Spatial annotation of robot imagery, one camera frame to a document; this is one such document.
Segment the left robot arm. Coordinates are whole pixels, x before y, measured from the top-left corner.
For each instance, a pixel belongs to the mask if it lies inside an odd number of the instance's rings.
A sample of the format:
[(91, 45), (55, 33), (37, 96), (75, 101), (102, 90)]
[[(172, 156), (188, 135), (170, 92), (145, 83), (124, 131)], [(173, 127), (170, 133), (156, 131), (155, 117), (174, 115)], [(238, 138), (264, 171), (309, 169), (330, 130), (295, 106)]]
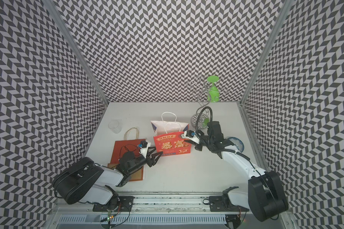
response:
[(113, 168), (95, 163), (88, 157), (80, 159), (53, 179), (55, 193), (69, 205), (78, 202), (109, 204), (118, 199), (113, 187), (123, 187), (144, 165), (153, 167), (163, 155), (145, 140), (141, 141), (138, 148), (138, 156), (127, 151)]

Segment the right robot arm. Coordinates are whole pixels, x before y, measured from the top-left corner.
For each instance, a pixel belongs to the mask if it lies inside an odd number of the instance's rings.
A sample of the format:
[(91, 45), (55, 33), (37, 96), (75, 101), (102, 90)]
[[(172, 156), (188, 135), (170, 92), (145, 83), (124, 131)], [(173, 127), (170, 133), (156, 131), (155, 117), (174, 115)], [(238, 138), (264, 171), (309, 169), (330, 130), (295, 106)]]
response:
[(238, 143), (225, 138), (220, 123), (213, 120), (211, 107), (202, 106), (197, 110), (195, 130), (185, 131), (183, 138), (195, 145), (197, 151), (207, 148), (245, 179), (244, 184), (225, 189), (218, 200), (210, 198), (211, 211), (250, 211), (258, 221), (264, 222), (276, 220), (289, 209), (280, 176), (255, 165)]

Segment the red printed paper bag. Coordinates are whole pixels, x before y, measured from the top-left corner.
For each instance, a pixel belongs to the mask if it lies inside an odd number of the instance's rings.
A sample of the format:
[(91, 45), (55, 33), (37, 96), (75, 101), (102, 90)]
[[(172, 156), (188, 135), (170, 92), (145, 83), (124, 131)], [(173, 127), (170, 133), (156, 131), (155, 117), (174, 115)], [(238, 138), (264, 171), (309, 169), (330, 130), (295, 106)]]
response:
[(191, 144), (182, 135), (189, 130), (189, 124), (177, 121), (177, 115), (163, 112), (160, 120), (151, 121), (154, 130), (154, 144), (162, 156), (176, 156), (191, 153)]

